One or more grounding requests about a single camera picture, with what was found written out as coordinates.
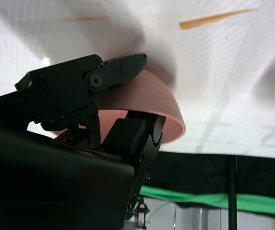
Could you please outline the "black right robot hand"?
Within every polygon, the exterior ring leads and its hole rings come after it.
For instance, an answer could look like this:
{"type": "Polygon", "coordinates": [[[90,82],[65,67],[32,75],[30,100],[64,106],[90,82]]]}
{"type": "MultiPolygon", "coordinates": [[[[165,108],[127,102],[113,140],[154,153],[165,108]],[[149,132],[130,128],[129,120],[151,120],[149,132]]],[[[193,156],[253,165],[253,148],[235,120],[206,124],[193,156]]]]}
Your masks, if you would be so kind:
{"type": "Polygon", "coordinates": [[[0,96],[0,230],[122,228],[166,119],[129,110],[101,139],[98,102],[146,63],[85,56],[30,71],[0,96]]]}

